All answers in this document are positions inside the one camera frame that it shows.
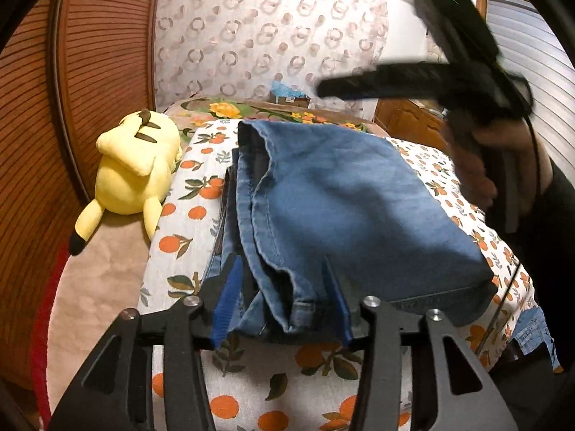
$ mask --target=yellow plush toy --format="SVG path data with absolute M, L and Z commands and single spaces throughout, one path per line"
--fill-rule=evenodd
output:
M 178 127 L 163 113 L 142 110 L 125 116 L 119 126 L 96 141 L 103 155 L 96 176 L 96 198 L 78 217 L 70 236 L 70 254 L 84 249 L 104 210 L 128 216 L 144 213 L 150 239 L 162 213 L 162 200 L 182 157 Z

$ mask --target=wire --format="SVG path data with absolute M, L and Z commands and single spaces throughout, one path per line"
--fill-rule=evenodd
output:
M 535 184 L 535 199 L 537 199 L 537 196 L 541 194 L 541 166 L 539 164 L 539 148 L 537 145 L 537 138 L 535 136 L 535 131 L 533 129 L 533 125 L 531 124 L 531 119 L 528 116 L 525 117 L 525 123 L 527 123 L 527 127 L 529 128 L 529 132 L 531 134 L 531 144 L 533 145 L 533 152 L 535 154 L 535 179 L 537 180 Z M 475 355 L 479 355 L 481 353 L 481 350 L 483 350 L 483 347 L 485 346 L 485 342 L 487 342 L 487 339 L 493 332 L 493 328 L 497 321 L 497 317 L 499 316 L 499 313 L 503 308 L 503 304 L 505 303 L 505 299 L 507 299 L 507 295 L 510 292 L 511 287 L 513 286 L 513 282 L 517 278 L 517 274 L 519 273 L 520 267 L 521 262 L 517 261 L 517 267 L 515 268 L 515 272 L 513 273 L 513 276 L 511 277 L 511 280 L 507 285 L 505 292 L 503 293 L 501 301 L 497 305 L 497 309 L 495 310 L 495 313 L 491 318 L 489 325 L 487 326 L 487 329 L 485 330 L 485 334 L 483 334 L 483 337 L 481 338 L 481 342 L 479 342 L 478 347 L 475 349 Z

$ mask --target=cardboard box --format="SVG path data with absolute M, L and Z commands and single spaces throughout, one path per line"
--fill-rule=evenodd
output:
M 278 105 L 292 105 L 294 107 L 307 108 L 309 106 L 309 97 L 276 97 L 270 93 L 269 102 Z

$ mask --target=person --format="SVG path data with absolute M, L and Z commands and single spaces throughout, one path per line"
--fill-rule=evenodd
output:
M 449 126 L 445 126 L 442 134 L 450 148 L 449 155 L 461 182 L 462 195 L 486 211 L 496 199 L 498 190 L 486 176 L 482 159 L 457 144 Z M 552 374 L 537 376 L 541 371 L 552 372 L 545 348 L 538 349 L 539 353 L 544 351 L 547 356 L 543 361 L 540 361 L 540 354 L 538 359 L 535 358 L 537 355 L 529 354 L 527 356 L 531 358 L 522 361 L 519 368 L 516 365 L 499 368 L 498 372 L 503 370 L 504 373 L 494 380 L 519 429 L 539 430 L 543 429 L 541 426 L 545 429 L 550 426 L 549 429 L 554 430 L 572 429 L 575 420 L 572 410 L 575 399 L 575 339 L 569 325 L 575 298 L 575 188 L 549 157 L 541 137 L 536 134 L 540 178 L 540 186 L 537 186 L 535 148 L 524 120 L 496 120 L 487 127 L 473 130 L 472 135 L 480 145 L 511 151 L 515 157 L 519 227 L 513 234 L 505 233 L 503 227 L 494 230 L 531 276 L 536 300 L 554 339 L 557 358 L 566 371 L 562 375 L 554 375 L 553 380 L 549 379 Z M 538 363 L 536 373 L 534 363 Z M 507 374 L 506 370 L 513 370 L 513 373 Z M 547 394 L 543 392 L 542 382 L 550 384 L 552 394 L 549 394 L 551 389 L 547 389 Z M 546 395 L 553 395 L 554 401 Z

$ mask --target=human hand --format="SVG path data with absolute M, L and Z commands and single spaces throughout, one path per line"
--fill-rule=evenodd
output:
M 442 131 L 445 141 L 449 144 L 455 174 L 461 182 L 461 194 L 471 204 L 485 211 L 491 207 L 497 197 L 495 184 L 486 177 L 485 165 L 481 157 L 472 154 L 455 142 L 454 135 L 446 124 Z M 537 167 L 531 133 L 525 121 L 496 120 L 484 128 L 472 131 L 475 140 L 482 146 L 494 149 L 508 150 L 514 153 L 518 168 L 518 199 L 519 214 L 526 216 L 533 208 L 537 191 Z M 539 153 L 539 170 L 541 193 L 553 179 L 553 170 L 547 151 L 537 137 Z

